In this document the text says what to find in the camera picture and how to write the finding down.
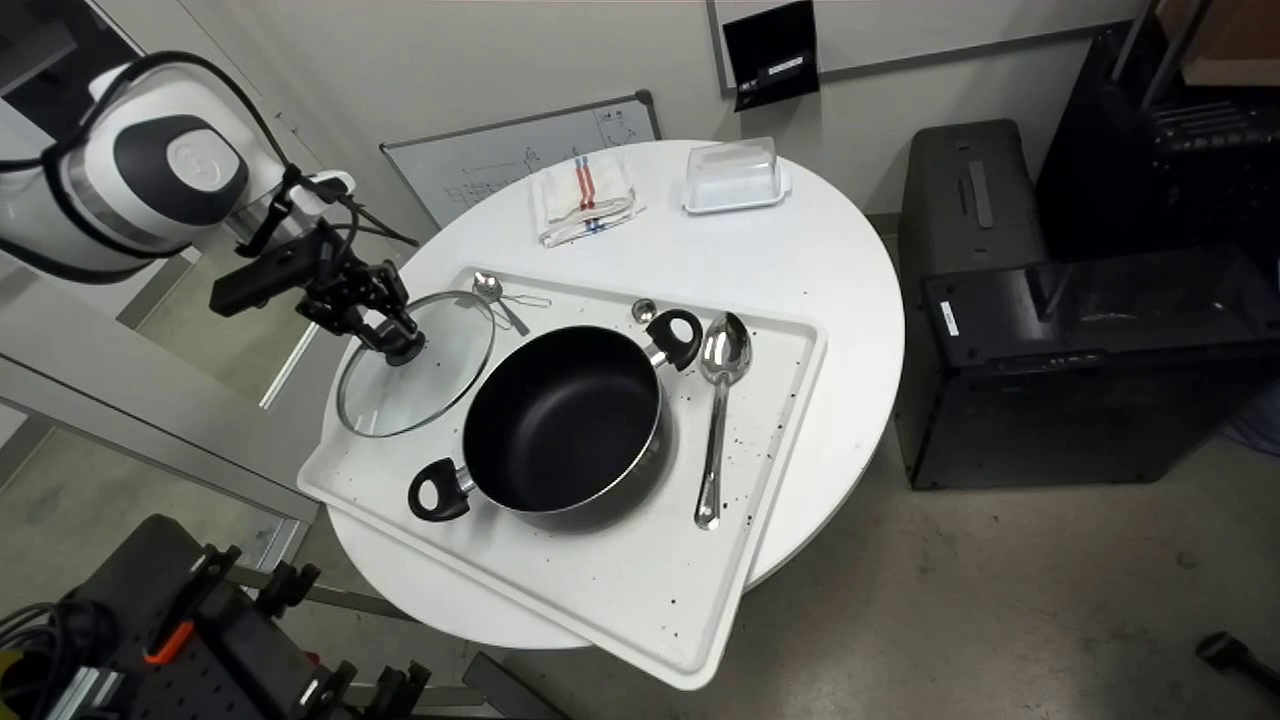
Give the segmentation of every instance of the pan handle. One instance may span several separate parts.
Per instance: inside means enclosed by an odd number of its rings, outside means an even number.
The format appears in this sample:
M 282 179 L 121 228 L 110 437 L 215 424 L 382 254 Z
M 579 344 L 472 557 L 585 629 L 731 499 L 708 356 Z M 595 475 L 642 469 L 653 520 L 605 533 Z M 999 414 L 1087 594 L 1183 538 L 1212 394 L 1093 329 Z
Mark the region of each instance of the pan handle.
M 694 361 L 694 350 L 702 346 L 702 325 L 684 313 L 684 308 L 666 308 L 658 313 L 648 329 L 653 344 L 658 346 L 658 361 L 666 361 L 671 369 L 686 369 Z
M 464 488 L 464 480 L 458 480 L 450 458 L 435 458 L 435 465 L 428 465 L 428 469 L 421 469 L 410 475 L 409 510 L 428 520 L 428 523 L 446 523 L 446 520 L 466 517 L 466 488 Z

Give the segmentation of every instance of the black frying pan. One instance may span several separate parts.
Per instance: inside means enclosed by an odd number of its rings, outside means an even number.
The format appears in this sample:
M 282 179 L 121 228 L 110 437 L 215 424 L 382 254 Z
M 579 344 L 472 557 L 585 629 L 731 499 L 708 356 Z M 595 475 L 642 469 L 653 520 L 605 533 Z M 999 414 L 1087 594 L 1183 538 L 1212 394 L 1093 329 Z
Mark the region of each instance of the black frying pan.
M 658 362 L 686 369 L 698 320 L 664 313 L 648 325 L 653 350 L 608 329 L 561 329 L 512 350 L 477 393 L 464 458 L 482 497 L 517 510 L 572 510 L 642 475 L 664 453 Z M 450 458 L 409 483 L 421 520 L 466 510 L 466 483 Z

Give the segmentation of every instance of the gray floor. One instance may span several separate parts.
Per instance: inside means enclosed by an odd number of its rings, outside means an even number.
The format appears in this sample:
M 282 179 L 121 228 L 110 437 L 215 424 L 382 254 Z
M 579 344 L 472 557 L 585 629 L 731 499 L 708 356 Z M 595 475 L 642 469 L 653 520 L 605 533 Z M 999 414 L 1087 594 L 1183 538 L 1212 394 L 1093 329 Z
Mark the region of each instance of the gray floor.
M 298 325 L 288 305 L 221 329 L 200 267 L 142 331 L 259 393 Z M 251 538 L 256 517 L 76 437 L 48 437 L 0 483 L 0 606 L 48 600 L 146 517 Z M 305 549 L 331 586 L 368 593 L 329 529 Z M 472 657 L 410 621 L 312 604 L 288 621 L 318 657 L 425 658 L 439 685 Z M 932 491 L 885 441 L 857 497 L 735 621 L 708 690 L 684 694 L 605 651 L 498 651 L 572 715 L 868 715 L 868 720 L 1204 720 L 1277 715 L 1206 670 L 1191 644 L 1230 629 L 1280 662 L 1280 465 L 1206 441 L 1146 488 Z

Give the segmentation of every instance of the white tray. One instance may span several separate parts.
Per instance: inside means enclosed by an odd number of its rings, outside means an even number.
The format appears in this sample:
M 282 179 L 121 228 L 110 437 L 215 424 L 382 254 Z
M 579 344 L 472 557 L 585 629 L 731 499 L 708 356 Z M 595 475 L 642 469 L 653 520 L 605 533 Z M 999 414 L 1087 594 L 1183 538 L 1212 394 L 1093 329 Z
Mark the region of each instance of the white tray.
M 512 305 L 531 331 L 600 325 L 648 346 L 642 329 L 633 320 L 633 295 L 519 276 L 505 276 L 505 289 L 507 295 L 546 298 L 540 308 Z M 653 298 L 658 308 L 686 308 L 681 295 Z M 822 335 L 808 325 L 765 315 L 742 315 L 742 325 L 751 329 L 751 369 L 727 394 L 723 510 L 710 533 L 693 523 L 710 414 L 710 389 L 694 362 L 681 377 L 658 371 L 676 441 L 666 470 L 642 505 L 605 529 L 572 533 L 546 520 L 522 520 L 482 491 L 472 491 L 472 510 L 450 523 L 417 520 L 409 510 L 409 480 L 439 455 L 458 458 L 458 428 L 472 394 L 417 430 L 363 441 L 336 419 L 329 389 L 323 437 L 298 470 L 298 488 L 400 538 L 428 563 L 482 584 L 671 689 L 702 689 L 720 668 L 822 361 Z M 498 331 L 482 377 L 512 346 L 519 346 L 519 335 Z

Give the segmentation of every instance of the cable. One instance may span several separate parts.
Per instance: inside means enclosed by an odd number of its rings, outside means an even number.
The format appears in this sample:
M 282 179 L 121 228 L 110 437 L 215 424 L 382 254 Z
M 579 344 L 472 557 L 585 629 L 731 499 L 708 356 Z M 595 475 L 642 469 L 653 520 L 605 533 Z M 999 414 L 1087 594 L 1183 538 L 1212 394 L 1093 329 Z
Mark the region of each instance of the cable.
M 402 242 L 402 249 L 425 249 L 421 240 L 409 240 L 409 236 L 390 236 L 390 231 L 380 231 L 380 228 L 368 228 L 368 224 L 331 224 L 331 228 L 342 228 L 342 231 L 363 231 L 363 236 L 380 236 L 380 240 L 390 240 L 390 242 Z
M 48 657 L 45 674 L 36 674 L 31 685 L 18 685 L 18 689 L 5 689 L 5 705 L 26 700 L 26 713 L 45 715 L 40 708 L 48 708 L 48 690 L 55 685 L 55 662 L 59 662 L 55 658 L 55 651 L 59 651 L 55 630 L 48 625 L 45 629 L 6 629 L 5 648 L 15 648 L 23 657 Z
M 51 604 L 26 604 L 26 606 L 15 606 L 0 621 L 0 644 L 6 644 L 15 630 L 23 630 L 31 621 L 48 617 Z
M 48 612 L 48 625 L 51 625 L 51 658 L 48 658 L 48 674 L 45 674 L 45 689 L 40 689 L 40 700 L 36 700 L 36 715 L 48 713 L 48 705 L 55 700 L 55 685 L 63 685 L 63 651 L 68 651 L 68 621 L 63 621 L 63 606 L 73 604 L 55 604 Z
M 380 228 L 380 236 L 390 236 L 390 240 L 402 240 L 402 242 L 425 242 L 425 240 L 417 240 L 417 236 L 396 231 L 390 224 L 382 224 L 382 221 L 380 221 L 380 215 L 372 215 L 368 208 L 361 208 L 361 215 L 363 215 L 368 224 L 375 224 L 375 228 Z
M 361 236 L 361 211 L 356 211 L 361 202 L 348 202 L 348 211 L 351 211 L 351 224 L 348 224 L 348 249 L 356 249 L 356 236 Z
M 90 130 L 90 125 L 114 102 L 121 93 L 129 93 L 142 72 L 163 66 L 163 62 L 194 62 L 208 77 L 215 77 L 242 102 L 242 111 L 256 120 L 256 126 L 266 135 L 272 152 L 288 165 L 288 152 L 280 148 L 274 130 L 266 126 L 266 120 L 251 102 L 251 97 L 224 66 L 215 66 L 210 59 L 193 56 L 193 50 L 150 50 L 150 56 L 123 62 L 123 72 L 110 77 L 105 97 L 94 97 L 88 102 L 80 125 L 68 135 L 59 135 L 55 144 L 48 144 L 45 152 L 63 157 L 68 148 L 76 148 Z M 23 173 L 23 169 L 40 169 L 40 157 L 36 161 L 0 161 L 0 173 Z

